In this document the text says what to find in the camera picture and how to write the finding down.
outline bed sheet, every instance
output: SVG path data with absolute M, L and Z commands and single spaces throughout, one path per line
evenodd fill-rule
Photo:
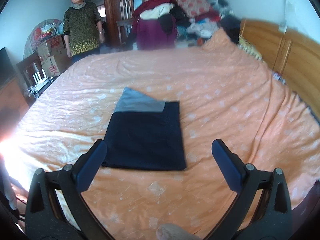
M 272 79 L 266 63 L 231 42 L 209 50 L 129 51 L 80 60 L 1 143 L 9 174 L 28 189 L 36 168 L 55 171 L 74 163 L 104 137 L 125 86 L 180 101 L 187 169 L 100 168 L 83 197 L 116 239 L 156 239 L 156 228 L 168 222 L 204 237 L 235 197 L 211 154 L 217 138 L 244 163 L 266 171 L 281 167 L 292 208 L 320 178 L 320 130 L 307 106 Z

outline arched headboard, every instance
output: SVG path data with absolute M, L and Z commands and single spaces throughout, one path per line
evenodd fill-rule
M 240 33 L 320 118 L 320 44 L 294 30 L 283 34 L 278 29 L 273 23 L 244 19 Z

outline metal screw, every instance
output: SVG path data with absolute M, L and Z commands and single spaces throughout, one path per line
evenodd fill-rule
M 280 168 L 276 168 L 276 173 L 281 175 L 283 172 L 282 172 L 282 170 Z
M 70 171 L 71 169 L 72 169 L 72 164 L 67 164 L 66 166 L 64 166 L 63 167 L 63 169 L 65 170 L 65 171 Z
M 247 168 L 248 171 L 253 171 L 254 170 L 254 166 L 251 163 L 248 163 L 246 165 L 246 168 Z
M 43 169 L 38 168 L 38 169 L 36 169 L 35 174 L 39 175 L 39 174 L 41 174 L 42 171 L 43 171 Z

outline patterned sweater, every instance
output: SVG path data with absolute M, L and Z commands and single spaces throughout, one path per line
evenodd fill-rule
M 99 47 L 96 23 L 100 20 L 100 13 L 93 2 L 87 2 L 80 9 L 70 7 L 65 12 L 63 33 L 70 36 L 72 56 Z

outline cardboard box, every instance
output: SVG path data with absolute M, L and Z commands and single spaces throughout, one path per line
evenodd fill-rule
M 61 35 L 54 36 L 51 39 L 48 39 L 37 47 L 37 52 L 40 61 L 44 61 L 50 56 L 55 56 L 59 51 L 64 49 Z
M 67 50 L 63 49 L 61 53 L 46 58 L 41 62 L 42 68 L 48 78 L 60 76 L 71 66 L 71 59 L 67 56 Z

